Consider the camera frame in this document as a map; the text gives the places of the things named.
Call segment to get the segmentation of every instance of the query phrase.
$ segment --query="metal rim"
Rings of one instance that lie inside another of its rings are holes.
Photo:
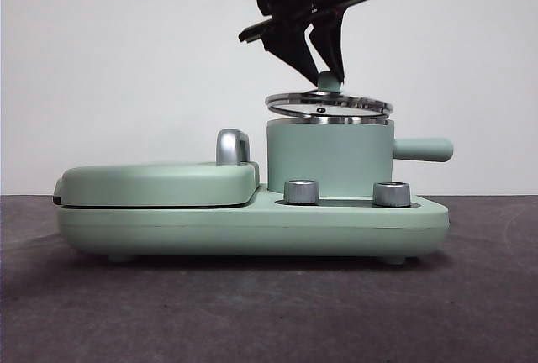
[[[358,117],[295,117],[273,119],[267,126],[279,124],[364,124],[364,125],[391,125],[393,121],[387,118],[358,118]]]
[[[266,99],[269,110],[290,117],[387,118],[393,106],[367,97],[342,92],[289,92]]]

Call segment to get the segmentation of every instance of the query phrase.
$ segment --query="white wall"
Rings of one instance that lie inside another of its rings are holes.
[[[73,166],[212,160],[224,127],[265,170],[265,96],[311,88],[238,42],[255,0],[3,0],[2,16],[3,194],[51,193]],[[538,0],[371,0],[348,11],[343,52],[345,89],[393,103],[398,136],[455,143],[395,178],[538,193]]]

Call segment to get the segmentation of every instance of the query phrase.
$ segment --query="silver latch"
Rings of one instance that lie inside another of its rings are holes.
[[[248,135],[238,129],[222,129],[217,136],[217,166],[238,166],[250,160]]]

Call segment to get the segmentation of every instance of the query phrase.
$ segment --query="mint green pot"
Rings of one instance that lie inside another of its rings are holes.
[[[283,118],[267,124],[268,189],[287,180],[316,180],[322,197],[369,197],[393,180],[393,159],[448,161],[448,139],[394,139],[394,124],[324,124]]]

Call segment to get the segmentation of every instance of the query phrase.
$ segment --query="mint green appliance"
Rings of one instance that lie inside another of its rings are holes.
[[[395,139],[390,104],[314,92],[271,96],[268,185],[249,139],[217,138],[214,162],[66,171],[61,234],[112,261],[137,255],[353,255],[401,264],[437,250],[448,210],[393,182],[393,159],[447,161],[447,139]]]

